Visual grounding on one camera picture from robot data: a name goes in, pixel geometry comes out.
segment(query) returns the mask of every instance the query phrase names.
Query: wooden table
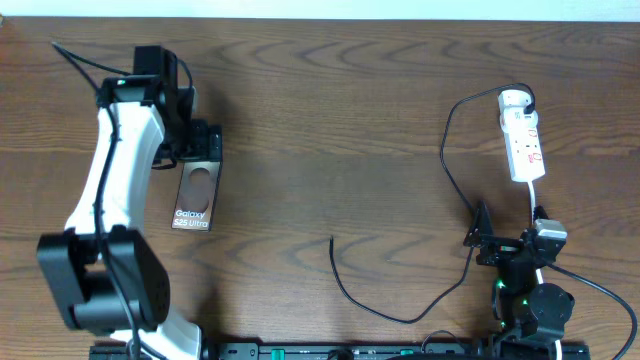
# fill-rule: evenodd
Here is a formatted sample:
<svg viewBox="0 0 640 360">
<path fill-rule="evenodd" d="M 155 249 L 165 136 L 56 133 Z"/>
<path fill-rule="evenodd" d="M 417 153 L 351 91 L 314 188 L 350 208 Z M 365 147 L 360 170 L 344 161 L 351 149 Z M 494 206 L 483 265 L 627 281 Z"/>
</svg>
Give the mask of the wooden table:
<svg viewBox="0 0 640 360">
<path fill-rule="evenodd" d="M 96 107 L 50 46 L 130 69 L 134 45 L 162 44 L 191 67 L 198 115 L 224 126 L 214 229 L 171 230 L 180 169 L 153 172 L 146 238 L 174 304 L 219 340 L 417 342 L 437 329 L 496 329 L 495 269 L 424 320 L 397 325 L 349 303 L 345 286 L 413 317 L 460 276 L 470 218 L 438 159 L 459 99 L 510 82 L 536 91 L 547 175 L 539 203 L 568 229 L 557 264 L 640 309 L 640 25 L 588 23 L 8 18 L 0 28 L 0 358 L 85 359 L 36 263 L 41 233 L 63 229 L 93 156 Z M 90 69 L 100 80 L 104 72 Z M 447 160 L 500 234 L 527 223 L 510 181 L 496 98 L 459 110 Z M 593 359 L 626 340 L 626 312 L 551 270 L 577 299 L 566 339 Z M 640 347 L 628 358 L 640 357 Z"/>
</svg>

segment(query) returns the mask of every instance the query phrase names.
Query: tabletop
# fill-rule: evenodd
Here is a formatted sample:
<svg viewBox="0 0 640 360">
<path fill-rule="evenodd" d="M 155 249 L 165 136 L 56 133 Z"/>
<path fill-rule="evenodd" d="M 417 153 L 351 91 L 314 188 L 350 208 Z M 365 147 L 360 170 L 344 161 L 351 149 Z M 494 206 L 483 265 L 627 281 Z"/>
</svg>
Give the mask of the tabletop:
<svg viewBox="0 0 640 360">
<path fill-rule="evenodd" d="M 440 166 L 460 99 L 526 82 L 547 174 L 538 203 L 567 228 L 557 264 L 640 309 L 640 24 L 6 18 L 0 27 L 0 358 L 85 359 L 96 339 L 64 326 L 35 258 L 73 211 L 97 139 L 90 88 L 51 47 L 130 69 L 136 45 L 189 65 L 197 116 L 220 124 L 224 166 L 211 232 L 171 229 L 181 168 L 154 171 L 145 238 L 172 304 L 219 341 L 403 342 L 497 329 L 495 269 L 471 265 L 422 321 L 404 318 L 460 277 L 470 216 Z M 107 74 L 88 69 L 100 81 Z M 509 177 L 494 96 L 460 108 L 445 157 L 497 232 L 527 225 Z M 552 270 L 576 298 L 565 339 L 611 358 L 630 321 L 619 304 Z M 635 345 L 629 358 L 640 357 Z"/>
</svg>

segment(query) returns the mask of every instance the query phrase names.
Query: power strip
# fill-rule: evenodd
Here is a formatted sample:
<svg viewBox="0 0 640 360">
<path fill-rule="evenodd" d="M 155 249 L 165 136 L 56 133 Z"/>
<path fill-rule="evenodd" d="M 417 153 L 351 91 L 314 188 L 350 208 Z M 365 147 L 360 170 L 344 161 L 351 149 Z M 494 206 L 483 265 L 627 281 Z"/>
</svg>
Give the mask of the power strip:
<svg viewBox="0 0 640 360">
<path fill-rule="evenodd" d="M 545 174 L 538 137 L 538 113 L 525 114 L 531 96 L 520 90 L 506 90 L 498 96 L 500 127 L 507 144 L 511 180 L 532 182 Z"/>
</svg>

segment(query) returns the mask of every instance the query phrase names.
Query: white power strip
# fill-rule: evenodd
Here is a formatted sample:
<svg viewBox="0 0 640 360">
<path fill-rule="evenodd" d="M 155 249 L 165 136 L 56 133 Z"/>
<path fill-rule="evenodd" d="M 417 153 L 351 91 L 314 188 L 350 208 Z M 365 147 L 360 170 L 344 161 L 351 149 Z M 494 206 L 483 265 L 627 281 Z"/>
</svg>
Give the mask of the white power strip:
<svg viewBox="0 0 640 360">
<path fill-rule="evenodd" d="M 531 96 L 520 90 L 506 90 L 498 96 L 500 127 L 507 144 L 511 179 L 531 182 L 544 175 L 542 149 L 538 138 L 538 113 L 525 114 Z"/>
</svg>

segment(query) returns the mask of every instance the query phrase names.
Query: white wall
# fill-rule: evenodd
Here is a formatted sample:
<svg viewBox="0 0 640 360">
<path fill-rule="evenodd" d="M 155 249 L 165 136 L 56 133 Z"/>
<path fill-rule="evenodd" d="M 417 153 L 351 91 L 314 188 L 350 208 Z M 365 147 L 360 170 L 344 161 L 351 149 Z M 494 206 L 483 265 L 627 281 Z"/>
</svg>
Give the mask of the white wall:
<svg viewBox="0 0 640 360">
<path fill-rule="evenodd" d="M 2 0 L 6 16 L 640 21 L 640 0 Z"/>
</svg>

